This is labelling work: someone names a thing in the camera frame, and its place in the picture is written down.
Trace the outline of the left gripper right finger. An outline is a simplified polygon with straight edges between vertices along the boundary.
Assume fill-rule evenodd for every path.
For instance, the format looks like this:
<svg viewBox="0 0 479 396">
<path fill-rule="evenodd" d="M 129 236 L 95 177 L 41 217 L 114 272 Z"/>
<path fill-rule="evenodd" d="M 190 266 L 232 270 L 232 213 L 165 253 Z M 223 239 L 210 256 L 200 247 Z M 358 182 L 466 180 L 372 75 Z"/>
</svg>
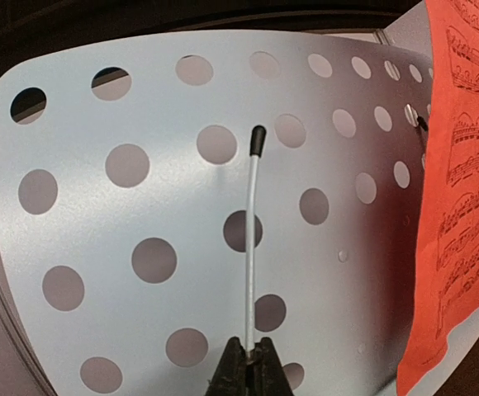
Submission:
<svg viewBox="0 0 479 396">
<path fill-rule="evenodd" d="M 255 344 L 250 362 L 250 394 L 255 396 L 292 396 L 273 341 L 262 337 Z"/>
</svg>

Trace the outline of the grey music stand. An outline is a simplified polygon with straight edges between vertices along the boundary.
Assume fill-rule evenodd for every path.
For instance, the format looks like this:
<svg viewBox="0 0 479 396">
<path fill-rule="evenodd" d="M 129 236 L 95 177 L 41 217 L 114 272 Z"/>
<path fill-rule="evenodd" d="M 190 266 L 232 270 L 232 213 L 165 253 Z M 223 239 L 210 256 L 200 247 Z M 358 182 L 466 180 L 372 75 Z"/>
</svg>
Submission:
<svg viewBox="0 0 479 396">
<path fill-rule="evenodd" d="M 0 256 L 59 395 L 202 395 L 229 338 L 298 395 L 400 395 L 433 55 L 189 31 L 0 77 Z M 407 395 L 479 338 L 479 308 Z"/>
</svg>

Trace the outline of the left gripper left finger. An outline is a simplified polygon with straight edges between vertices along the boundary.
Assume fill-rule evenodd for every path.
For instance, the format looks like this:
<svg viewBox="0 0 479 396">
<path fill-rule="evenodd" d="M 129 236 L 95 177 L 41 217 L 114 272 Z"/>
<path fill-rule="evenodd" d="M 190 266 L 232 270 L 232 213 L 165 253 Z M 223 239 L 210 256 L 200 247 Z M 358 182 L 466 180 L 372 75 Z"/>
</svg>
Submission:
<svg viewBox="0 0 479 396">
<path fill-rule="evenodd" d="M 225 345 L 214 375 L 206 389 L 206 396 L 246 396 L 247 354 L 238 337 L 231 337 Z"/>
</svg>

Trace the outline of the red sheet music mat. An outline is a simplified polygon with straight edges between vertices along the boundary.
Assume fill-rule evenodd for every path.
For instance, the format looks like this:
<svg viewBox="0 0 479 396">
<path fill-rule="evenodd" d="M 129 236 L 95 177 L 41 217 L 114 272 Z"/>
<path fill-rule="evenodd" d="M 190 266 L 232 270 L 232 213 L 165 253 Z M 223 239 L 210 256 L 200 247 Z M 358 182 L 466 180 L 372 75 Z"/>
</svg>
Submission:
<svg viewBox="0 0 479 396">
<path fill-rule="evenodd" d="M 434 74 L 400 395 L 441 362 L 449 333 L 479 308 L 479 1 L 426 7 Z"/>
</svg>

